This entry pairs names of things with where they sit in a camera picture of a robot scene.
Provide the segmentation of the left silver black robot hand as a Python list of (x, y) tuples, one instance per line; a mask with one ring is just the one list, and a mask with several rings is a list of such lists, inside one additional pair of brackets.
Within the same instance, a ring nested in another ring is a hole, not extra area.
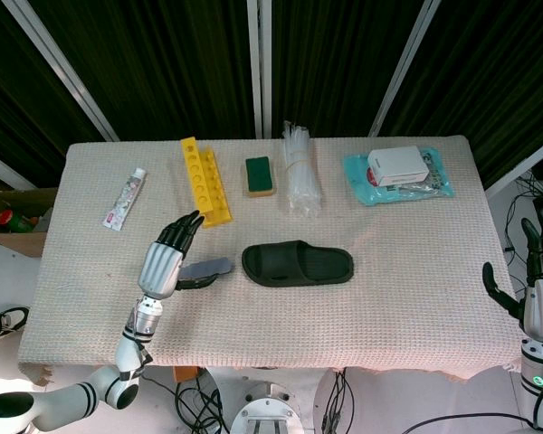
[(179, 282), (182, 263), (204, 219), (198, 210), (184, 215), (169, 223), (150, 245), (138, 278), (138, 285), (146, 297), (163, 300), (176, 290), (205, 288), (217, 280), (215, 273)]

